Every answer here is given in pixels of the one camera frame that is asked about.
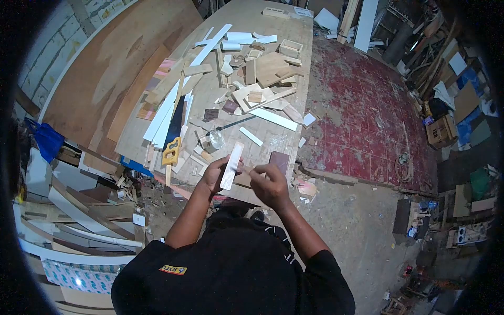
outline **hand saw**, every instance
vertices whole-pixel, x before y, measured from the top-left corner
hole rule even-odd
[[[180,130],[182,128],[182,114],[184,111],[184,99],[181,97],[178,100],[173,117],[171,118],[170,127],[166,134],[166,140],[163,146],[163,157],[161,165],[176,163],[178,160],[178,153],[180,150]]]

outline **blue plastic bag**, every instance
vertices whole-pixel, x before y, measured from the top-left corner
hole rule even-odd
[[[35,137],[40,155],[48,163],[51,163],[65,142],[65,138],[46,123],[39,124],[28,117],[25,117],[25,123]]]

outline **hand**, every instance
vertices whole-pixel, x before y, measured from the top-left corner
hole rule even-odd
[[[220,181],[222,176],[224,175],[224,171],[226,170],[227,162],[229,161],[230,155],[228,154],[226,157],[218,159],[217,161],[213,161],[208,165],[205,170],[205,174],[201,178],[198,184],[202,184],[208,188],[211,194],[216,194],[222,190],[220,187]],[[243,157],[240,157],[240,161],[238,163],[238,169],[236,170],[236,174],[241,173],[241,167],[243,166]]]
[[[269,179],[261,176],[266,173]],[[287,180],[275,164],[259,165],[250,171],[250,186],[256,196],[276,212],[287,208],[291,202]]]

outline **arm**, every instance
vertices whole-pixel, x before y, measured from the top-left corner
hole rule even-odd
[[[182,213],[166,235],[165,244],[173,248],[179,248],[196,243],[210,207],[210,202],[213,196],[222,190],[220,182],[227,161],[229,161],[229,155],[208,165],[184,210],[182,210]],[[243,166],[243,158],[240,158],[239,166]]]
[[[269,179],[262,177],[262,173],[266,173]],[[249,174],[252,189],[262,202],[278,214],[305,264],[321,250],[331,251],[290,200],[287,180],[276,165],[260,165]]]

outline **wooden workbench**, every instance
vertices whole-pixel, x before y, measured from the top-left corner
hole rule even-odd
[[[286,100],[289,101],[300,113],[304,113],[311,63],[313,19],[310,17],[300,17],[300,19],[291,18],[289,20],[285,20],[281,18],[263,16],[262,10],[265,7],[283,9],[286,12],[294,13],[293,7],[285,4],[267,1],[233,0],[204,21],[196,30],[194,30],[188,39],[191,38],[190,40],[192,43],[196,42],[195,38],[197,40],[201,40],[201,38],[197,37],[200,36],[200,34],[203,34],[204,36],[206,33],[205,30],[214,27],[214,30],[209,36],[209,38],[212,38],[224,26],[224,24],[229,23],[233,25],[230,29],[231,32],[256,32],[261,35],[277,35],[278,42],[266,44],[267,49],[264,54],[278,50],[278,46],[284,38],[303,44],[304,47],[299,58],[302,62],[301,70],[305,75],[304,77],[296,76],[297,83],[294,85],[297,88],[297,92],[294,95],[286,97]],[[249,49],[248,45],[245,45],[242,53],[248,51]],[[223,53],[237,54],[238,52],[224,51]],[[225,88],[219,87],[215,51],[210,52],[208,57],[203,61],[203,64],[211,64],[214,71],[205,74],[194,88],[194,101],[191,106],[190,117],[197,119],[203,118],[205,109],[207,108],[221,108],[223,103],[215,105],[214,101],[222,96],[222,94],[226,91]],[[239,77],[236,74],[236,71],[231,76],[230,81],[232,82],[234,80],[238,80],[243,84],[243,78]],[[143,163],[147,146],[149,145],[149,143],[143,139],[143,134],[145,133],[145,130],[147,130],[150,121],[137,118],[136,116],[139,110],[140,103],[137,103],[135,110],[131,113],[121,137],[119,138],[116,152],[124,155],[124,157]],[[288,118],[283,112],[276,112],[276,114]],[[250,116],[251,114],[245,114],[242,116],[228,115],[226,112],[221,110],[219,111],[219,118],[214,120],[212,123],[214,123],[216,127],[223,126]],[[239,131],[240,127],[245,127],[255,134],[264,142],[263,145],[261,147],[257,146]],[[269,161],[272,151],[282,152],[290,156],[289,167],[286,173],[287,179],[290,180],[296,159],[301,129],[302,126],[298,125],[296,132],[293,132],[272,122],[256,117],[223,130],[222,135],[226,140],[226,144],[222,149],[213,152],[212,156],[215,160],[230,154],[236,141],[240,141],[245,144],[242,156],[244,157],[244,163],[246,166],[266,164]],[[198,130],[200,135],[203,134],[200,128],[197,128],[189,123],[188,131],[182,142],[181,149],[186,150],[188,153],[193,154],[195,157],[204,161],[193,152],[193,149],[197,144],[194,130]],[[164,174],[165,167],[161,167],[160,160],[160,158],[157,160],[155,170]],[[192,175],[195,167],[198,168],[198,172],[202,168],[197,162],[189,159],[177,174],[172,173],[172,177],[188,184],[196,185],[201,177],[198,174],[196,176]],[[238,185],[233,185],[233,188],[230,191],[222,191],[221,194],[238,200],[250,202],[252,204],[261,205],[261,202],[257,199],[252,190]]]

